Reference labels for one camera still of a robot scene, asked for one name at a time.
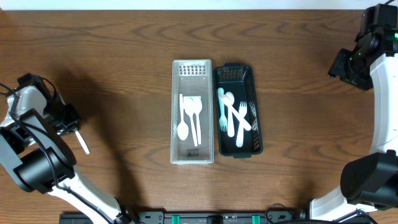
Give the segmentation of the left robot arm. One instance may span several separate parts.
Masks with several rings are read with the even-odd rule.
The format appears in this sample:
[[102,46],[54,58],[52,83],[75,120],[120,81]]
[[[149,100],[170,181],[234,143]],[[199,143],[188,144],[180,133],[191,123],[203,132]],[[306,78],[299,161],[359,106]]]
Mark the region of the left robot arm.
[[17,82],[4,93],[7,112],[1,121],[1,165],[13,181],[26,192],[63,199],[93,223],[138,223],[137,215],[79,171],[61,138],[74,133],[89,153],[75,108],[57,90],[50,91],[44,77],[27,73]]

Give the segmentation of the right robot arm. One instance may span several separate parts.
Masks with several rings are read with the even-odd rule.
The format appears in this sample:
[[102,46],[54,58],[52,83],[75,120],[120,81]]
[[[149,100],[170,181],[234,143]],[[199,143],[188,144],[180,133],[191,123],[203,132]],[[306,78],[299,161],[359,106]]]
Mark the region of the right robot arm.
[[354,42],[328,76],[373,93],[371,144],[344,166],[336,188],[310,201],[303,221],[372,223],[370,213],[397,208],[397,6],[366,8]]

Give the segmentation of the black plastic perforated basket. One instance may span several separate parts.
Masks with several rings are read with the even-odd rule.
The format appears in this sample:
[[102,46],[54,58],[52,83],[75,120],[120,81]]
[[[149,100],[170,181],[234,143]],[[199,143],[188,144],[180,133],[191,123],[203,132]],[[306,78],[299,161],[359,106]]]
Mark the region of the black plastic perforated basket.
[[248,158],[263,151],[254,72],[226,63],[213,69],[220,154]]

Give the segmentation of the white plastic spoon angled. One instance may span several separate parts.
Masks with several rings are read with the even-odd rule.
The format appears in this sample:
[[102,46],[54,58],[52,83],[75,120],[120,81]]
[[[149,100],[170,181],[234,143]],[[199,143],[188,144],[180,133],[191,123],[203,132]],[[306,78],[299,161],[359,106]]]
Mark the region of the white plastic spoon angled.
[[180,140],[184,141],[188,137],[188,125],[184,121],[184,105],[183,105],[183,95],[179,94],[179,103],[180,103],[180,122],[177,126],[177,135]]

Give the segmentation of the white plastic fork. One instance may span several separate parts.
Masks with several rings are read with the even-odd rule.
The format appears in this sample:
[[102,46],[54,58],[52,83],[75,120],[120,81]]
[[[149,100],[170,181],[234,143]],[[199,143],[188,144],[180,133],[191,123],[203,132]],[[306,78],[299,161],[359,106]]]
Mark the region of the white plastic fork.
[[227,122],[227,118],[225,116],[225,111],[224,111],[225,105],[221,98],[218,98],[218,103],[220,106],[220,118],[219,118],[220,131],[227,132],[228,122]]
[[237,120],[243,125],[243,128],[246,131],[251,130],[251,125],[244,119],[243,116],[239,114],[239,112],[232,106],[231,100],[223,93],[218,94],[219,98],[222,100],[222,102],[228,107],[228,110],[232,112],[232,114],[235,115]]
[[[240,102],[239,105],[239,114],[244,118],[247,113],[247,103],[245,101]],[[236,146],[242,147],[244,140],[244,127],[242,124],[239,125],[237,138],[236,138]]]

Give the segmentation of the white plastic spoon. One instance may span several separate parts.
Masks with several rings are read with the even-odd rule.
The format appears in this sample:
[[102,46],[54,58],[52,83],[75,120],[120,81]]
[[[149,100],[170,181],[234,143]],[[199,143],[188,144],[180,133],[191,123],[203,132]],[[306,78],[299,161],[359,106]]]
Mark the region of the white plastic spoon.
[[[225,95],[229,98],[231,106],[233,106],[234,95],[230,91],[226,92]],[[235,134],[235,130],[234,130],[234,122],[233,122],[233,113],[231,110],[228,110],[228,136],[233,137],[234,134]]]
[[195,125],[193,122],[193,114],[195,109],[194,101],[191,98],[186,97],[183,102],[184,102],[185,112],[190,117],[190,127],[192,131],[193,143],[194,146],[197,147],[198,146],[197,132],[195,131]]
[[79,131],[75,131],[75,135],[78,139],[78,142],[80,143],[81,147],[83,148],[85,154],[89,154],[90,150],[86,144],[86,141],[84,140],[83,136],[80,134]]
[[197,119],[197,139],[198,139],[198,144],[201,144],[201,126],[200,126],[200,112],[203,108],[201,98],[199,96],[195,96],[193,98],[194,104],[195,104],[195,116]]

